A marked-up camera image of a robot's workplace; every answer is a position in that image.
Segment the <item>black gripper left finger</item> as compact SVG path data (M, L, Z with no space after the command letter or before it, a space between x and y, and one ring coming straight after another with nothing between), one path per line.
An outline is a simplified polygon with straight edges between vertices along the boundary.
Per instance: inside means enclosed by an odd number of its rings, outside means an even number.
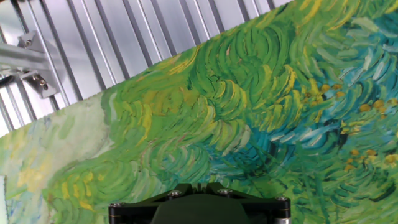
M108 206L109 224L134 223L140 218L152 219L164 203L183 196L199 193L200 184L178 184L174 189L137 203L118 202Z

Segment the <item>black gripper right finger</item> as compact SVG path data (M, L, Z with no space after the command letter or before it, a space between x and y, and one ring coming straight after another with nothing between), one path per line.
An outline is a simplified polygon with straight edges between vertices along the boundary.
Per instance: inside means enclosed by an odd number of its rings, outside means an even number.
M223 186L200 183L199 211L207 223L291 223L291 202L287 197L261 198Z

